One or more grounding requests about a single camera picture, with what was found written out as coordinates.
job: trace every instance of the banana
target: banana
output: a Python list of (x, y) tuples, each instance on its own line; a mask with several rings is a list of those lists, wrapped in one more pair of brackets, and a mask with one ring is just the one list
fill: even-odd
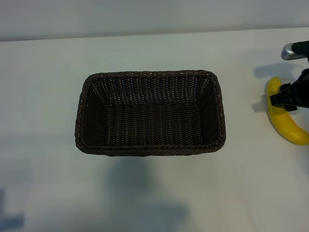
[(273, 77), (267, 85), (267, 104), (270, 121), (277, 132), (286, 140), (296, 145), (308, 145), (309, 133), (300, 128), (287, 111), (271, 105), (269, 97), (277, 94), (281, 85), (281, 81), (277, 77)]

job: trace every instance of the wall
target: wall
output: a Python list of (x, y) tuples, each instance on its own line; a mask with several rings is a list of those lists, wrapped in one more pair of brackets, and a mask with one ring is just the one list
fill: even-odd
[(309, 26), (307, 0), (2, 0), (0, 40)]

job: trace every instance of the white table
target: white table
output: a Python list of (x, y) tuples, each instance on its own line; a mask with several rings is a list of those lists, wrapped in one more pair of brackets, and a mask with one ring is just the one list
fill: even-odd
[[(309, 231), (309, 148), (281, 138), (262, 102), (271, 77), (308, 67), (280, 58), (308, 38), (302, 28), (0, 43), (0, 221), (27, 232)], [(218, 76), (220, 151), (110, 158), (75, 147), (89, 75), (183, 69)], [(294, 117), (309, 128), (308, 111)]]

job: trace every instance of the basket rim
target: basket rim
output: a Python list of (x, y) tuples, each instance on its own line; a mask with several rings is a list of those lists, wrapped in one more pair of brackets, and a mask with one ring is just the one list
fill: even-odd
[[(218, 119), (218, 138), (215, 142), (211, 144), (205, 145), (123, 145), (123, 146), (103, 146), (103, 145), (87, 145), (85, 140), (83, 139), (83, 120), (84, 120), (84, 113), (83, 109), (85, 108), (85, 99), (87, 97), (87, 93), (90, 89), (90, 85), (94, 84), (93, 80), (96, 78), (110, 78), (106, 77), (111, 74), (117, 74), (116, 78), (125, 78), (125, 77), (136, 77), (136, 76), (145, 76), (149, 77), (151, 74), (152, 76), (164, 76), (164, 77), (173, 77), (177, 74), (184, 75), (184, 74), (200, 74), (204, 75), (205, 79), (211, 80), (215, 83), (214, 87), (216, 88), (216, 92), (219, 92), (220, 95), (216, 95), (216, 101), (218, 104), (217, 106), (217, 115)], [(142, 71), (142, 72), (135, 72), (135, 71), (126, 71), (126, 72), (100, 72), (93, 75), (90, 75), (84, 82), (83, 89), (80, 95), (78, 110), (77, 110), (77, 118), (75, 123), (75, 142), (78, 149), (85, 153), (90, 154), (105, 154), (107, 152), (115, 152), (115, 153), (126, 153), (129, 150), (134, 150), (135, 152), (147, 152), (147, 151), (156, 151), (156, 150), (165, 150), (165, 151), (175, 151), (178, 150), (181, 153), (187, 151), (191, 151), (192, 149), (202, 150), (207, 149), (205, 152), (213, 152), (219, 150), (225, 143), (226, 139), (226, 131), (225, 131), (225, 116), (222, 104), (222, 94), (221, 88), (218, 83), (218, 79), (215, 74), (205, 70), (181, 70), (181, 71)]]

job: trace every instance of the woven texture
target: woven texture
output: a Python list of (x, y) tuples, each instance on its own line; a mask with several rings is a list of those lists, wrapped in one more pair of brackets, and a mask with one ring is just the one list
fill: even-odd
[(108, 156), (192, 155), (225, 142), (222, 96), (207, 71), (111, 72), (88, 77), (76, 146)]

